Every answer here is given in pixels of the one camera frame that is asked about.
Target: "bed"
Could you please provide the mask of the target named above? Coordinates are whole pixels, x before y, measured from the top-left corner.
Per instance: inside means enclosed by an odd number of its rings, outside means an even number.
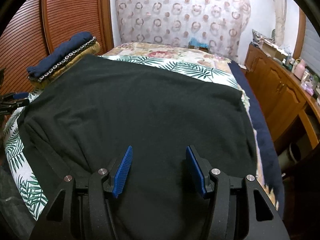
[[[283,216],[284,188],[277,155],[259,103],[237,63],[199,50],[146,43],[123,44],[101,57],[164,69],[166,69],[165,66],[168,64],[182,62],[184,67],[188,67],[187,70],[185,68],[182,71],[168,70],[201,81],[227,85],[242,91],[243,95],[241,99],[251,119],[255,135],[257,150],[256,177],[268,193],[269,198],[277,208],[280,216]],[[215,79],[211,78],[213,72],[216,73]],[[35,90],[30,93],[30,101],[35,100],[41,92],[41,90]],[[22,152],[24,146],[20,139],[17,126],[17,119],[22,110],[23,109],[17,109],[8,120],[4,129],[4,144],[7,161],[14,182],[31,216],[34,220],[37,220],[48,200],[43,194],[41,186]]]

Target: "wooden sliding door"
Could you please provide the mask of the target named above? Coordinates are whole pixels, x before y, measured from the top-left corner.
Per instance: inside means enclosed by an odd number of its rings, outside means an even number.
[[[110,0],[27,0],[0,37],[0,68],[6,68],[0,93],[31,91],[26,67],[53,52],[61,42],[89,31],[113,48]]]

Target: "cardboard box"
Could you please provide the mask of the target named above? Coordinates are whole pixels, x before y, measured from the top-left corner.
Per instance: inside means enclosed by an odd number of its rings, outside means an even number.
[[[270,56],[271,58],[277,58],[279,59],[281,62],[287,57],[286,54],[280,52],[277,48],[276,45],[266,42],[264,41],[262,46],[261,46],[261,50],[267,55]]]
[[[200,47],[200,46],[193,46],[193,45],[189,45],[188,49],[199,49],[203,52],[209,52],[208,48],[204,48],[204,47]]]

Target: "jar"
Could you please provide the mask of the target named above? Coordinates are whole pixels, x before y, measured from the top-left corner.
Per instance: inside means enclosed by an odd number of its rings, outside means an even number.
[[[295,69],[296,69],[296,66],[300,63],[301,59],[296,59],[294,64],[293,64],[293,67],[292,67],[292,70],[291,72],[294,73]]]
[[[302,59],[301,62],[296,66],[296,69],[294,70],[294,75],[301,80],[305,70],[306,62]]]
[[[301,79],[301,83],[309,81],[309,79],[310,79],[310,72],[309,72],[309,70],[306,69],[304,71],[304,73],[303,73],[303,77]]]

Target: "dark green cloth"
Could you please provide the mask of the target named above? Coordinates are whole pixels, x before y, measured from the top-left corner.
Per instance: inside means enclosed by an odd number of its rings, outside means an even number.
[[[256,172],[241,92],[155,67],[88,55],[18,119],[24,155],[45,195],[88,177],[128,145],[124,192],[111,202],[119,239],[199,239],[208,201],[185,166],[194,145],[230,176]]]

